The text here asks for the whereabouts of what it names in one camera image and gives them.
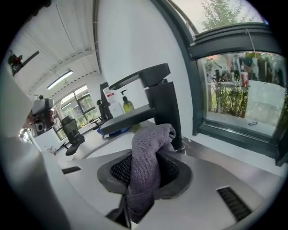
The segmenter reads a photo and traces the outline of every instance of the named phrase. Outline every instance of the cloth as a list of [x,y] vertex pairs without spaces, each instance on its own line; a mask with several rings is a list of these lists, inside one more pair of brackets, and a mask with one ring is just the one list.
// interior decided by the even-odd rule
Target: cloth
[[138,130],[132,139],[132,161],[127,206],[131,220],[138,223],[154,203],[153,193],[160,186],[161,174],[156,158],[159,150],[174,151],[171,124]]

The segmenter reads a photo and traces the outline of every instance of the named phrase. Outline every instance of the tree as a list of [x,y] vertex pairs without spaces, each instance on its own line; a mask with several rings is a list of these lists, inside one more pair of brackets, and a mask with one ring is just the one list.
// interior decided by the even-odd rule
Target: tree
[[243,15],[243,3],[232,6],[230,0],[204,0],[202,6],[207,20],[200,22],[205,30],[236,24],[240,22],[253,22],[255,16],[249,17],[249,11]]

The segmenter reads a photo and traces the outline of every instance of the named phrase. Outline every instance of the vent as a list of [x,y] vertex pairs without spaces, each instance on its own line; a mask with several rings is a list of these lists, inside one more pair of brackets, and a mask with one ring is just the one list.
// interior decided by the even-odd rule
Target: vent
[[230,188],[220,188],[217,192],[228,206],[237,221],[240,221],[252,213],[251,209],[241,198]]
[[71,168],[62,169],[62,172],[64,174],[68,174],[68,173],[73,173],[73,172],[76,172],[76,171],[79,171],[79,170],[81,170],[81,168],[79,168],[78,166],[74,166],[74,167],[71,167]]

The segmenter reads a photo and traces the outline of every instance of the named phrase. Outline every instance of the soap bottle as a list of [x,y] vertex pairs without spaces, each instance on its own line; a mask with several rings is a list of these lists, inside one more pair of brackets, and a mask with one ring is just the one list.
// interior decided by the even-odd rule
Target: soap bottle
[[124,101],[124,103],[123,103],[123,109],[124,109],[124,111],[125,111],[126,113],[128,113],[128,112],[134,110],[134,106],[133,106],[132,102],[128,101],[127,97],[124,96],[124,92],[125,92],[126,90],[121,91],[121,93],[122,93],[122,95],[123,95],[123,101]]

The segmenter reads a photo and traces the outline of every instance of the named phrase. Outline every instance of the ceiling light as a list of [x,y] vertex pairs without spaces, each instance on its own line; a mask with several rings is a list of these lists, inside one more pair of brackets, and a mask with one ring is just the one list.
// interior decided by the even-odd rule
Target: ceiling light
[[72,70],[68,71],[67,73],[63,74],[61,77],[59,77],[57,80],[55,80],[51,85],[47,87],[47,89],[52,89],[55,85],[57,85],[60,81],[64,80],[68,76],[70,76],[73,73]]
[[67,104],[67,105],[65,105],[62,109],[64,109],[65,107],[67,107],[68,105],[71,105],[71,103],[69,103],[69,104]]

